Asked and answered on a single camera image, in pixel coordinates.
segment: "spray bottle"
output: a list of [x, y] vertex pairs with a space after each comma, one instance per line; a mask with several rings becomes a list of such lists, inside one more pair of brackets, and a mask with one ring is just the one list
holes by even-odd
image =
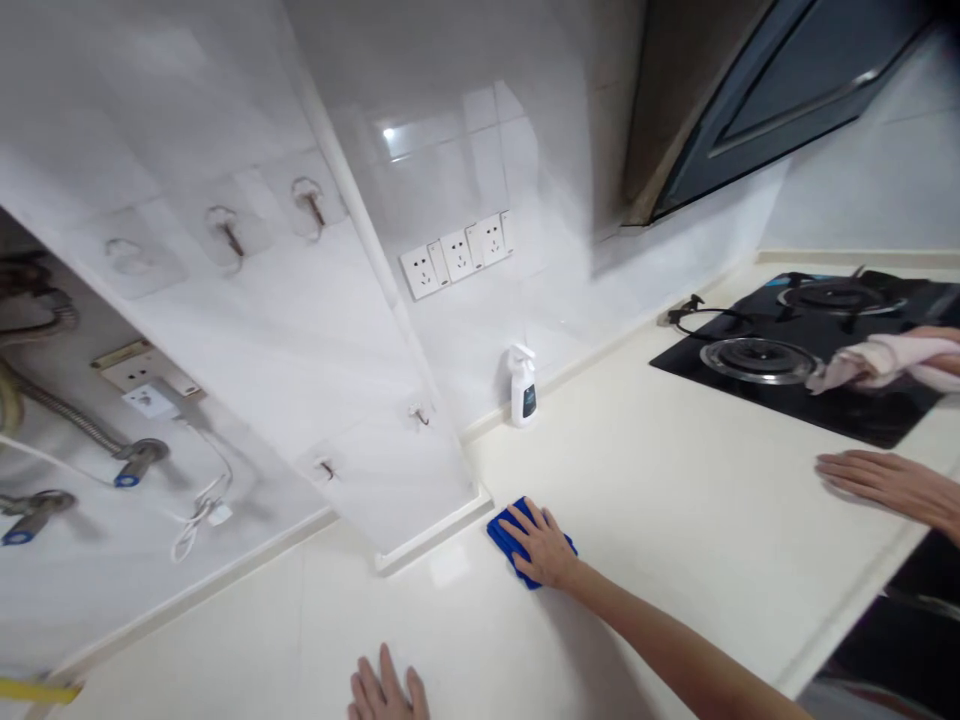
[[507, 365], [513, 374], [510, 383], [510, 405], [513, 424], [526, 427], [537, 412], [537, 390], [533, 384], [533, 359], [536, 354], [526, 345], [510, 346]]

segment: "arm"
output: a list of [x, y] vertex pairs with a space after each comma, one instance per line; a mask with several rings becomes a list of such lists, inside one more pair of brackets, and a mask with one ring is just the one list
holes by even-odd
[[820, 455], [817, 473], [845, 492], [939, 530], [960, 548], [960, 485], [893, 453], [848, 450]]
[[617, 631], [700, 720], [810, 720], [686, 625], [579, 560], [550, 511], [526, 500], [535, 522], [509, 508], [526, 533], [501, 521], [530, 555], [530, 562], [514, 555], [517, 569], [566, 592]]

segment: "black glass cooktop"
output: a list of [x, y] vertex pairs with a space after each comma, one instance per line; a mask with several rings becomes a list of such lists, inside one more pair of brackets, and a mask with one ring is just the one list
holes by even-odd
[[[701, 351], [717, 341], [753, 338], [715, 347], [707, 355], [721, 364], [730, 362], [733, 375], [768, 366], [771, 374], [766, 377], [774, 383], [789, 373], [788, 360], [802, 363], [812, 356], [810, 362], [819, 358], [827, 363], [840, 348], [874, 333], [899, 334], [919, 325], [960, 327], [960, 285], [899, 280], [870, 271], [853, 287], [847, 280], [777, 276], [650, 364], [841, 435], [893, 448], [936, 405], [939, 393], [902, 377], [880, 390], [843, 387], [814, 396], [802, 383], [760, 384], [719, 372], [701, 358]], [[692, 317], [681, 319], [680, 325], [695, 327]]]

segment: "stove burner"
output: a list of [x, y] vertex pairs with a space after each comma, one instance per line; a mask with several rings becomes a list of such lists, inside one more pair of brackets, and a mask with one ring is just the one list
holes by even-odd
[[705, 346], [700, 359], [719, 373], [761, 385], [797, 385], [823, 370], [803, 348], [762, 338], [732, 338]]
[[823, 310], [832, 315], [882, 315], [899, 310], [907, 299], [887, 299], [872, 288], [843, 279], [817, 281], [784, 290], [777, 302], [787, 307]]
[[833, 315], [882, 315], [906, 305], [925, 280], [901, 280], [858, 268], [848, 278], [815, 279], [790, 273], [790, 284], [777, 302], [791, 308], [821, 310]]

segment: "braided hose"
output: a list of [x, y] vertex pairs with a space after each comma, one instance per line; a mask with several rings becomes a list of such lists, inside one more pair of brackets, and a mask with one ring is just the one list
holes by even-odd
[[31, 400], [39, 403], [51, 412], [68, 420], [76, 425], [87, 437], [93, 440], [111, 455], [119, 455], [126, 448], [126, 443], [115, 440], [106, 430], [82, 410], [78, 410], [66, 400], [61, 400], [51, 392], [44, 390], [39, 385], [14, 370], [10, 365], [0, 360], [4, 369], [10, 373], [13, 378], [14, 387]]
[[73, 330], [80, 324], [80, 313], [73, 305], [60, 305], [51, 309], [53, 320], [28, 328], [0, 331], [0, 348], [8, 345], [38, 342]]
[[17, 392], [13, 376], [7, 366], [0, 363], [0, 434], [13, 437], [23, 423], [23, 400]]

